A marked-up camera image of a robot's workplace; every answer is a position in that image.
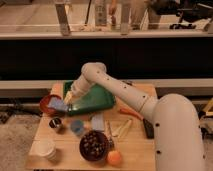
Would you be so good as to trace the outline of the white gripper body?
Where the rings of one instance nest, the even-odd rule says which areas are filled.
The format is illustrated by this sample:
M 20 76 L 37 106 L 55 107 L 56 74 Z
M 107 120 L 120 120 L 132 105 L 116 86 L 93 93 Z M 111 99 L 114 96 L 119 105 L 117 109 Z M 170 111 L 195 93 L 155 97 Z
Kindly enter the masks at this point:
M 87 85 L 79 80 L 75 80 L 70 86 L 71 96 L 74 99 L 84 96 L 88 91 Z

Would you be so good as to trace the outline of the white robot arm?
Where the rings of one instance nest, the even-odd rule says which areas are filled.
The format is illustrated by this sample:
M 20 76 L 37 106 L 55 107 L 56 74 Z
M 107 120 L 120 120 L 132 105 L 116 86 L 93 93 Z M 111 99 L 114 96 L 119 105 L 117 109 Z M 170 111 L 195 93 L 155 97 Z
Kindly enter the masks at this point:
M 198 114 L 192 102 L 180 94 L 157 99 L 109 76 L 101 62 L 82 66 L 72 83 L 74 97 L 85 95 L 98 84 L 140 113 L 154 127 L 156 171 L 206 171 Z

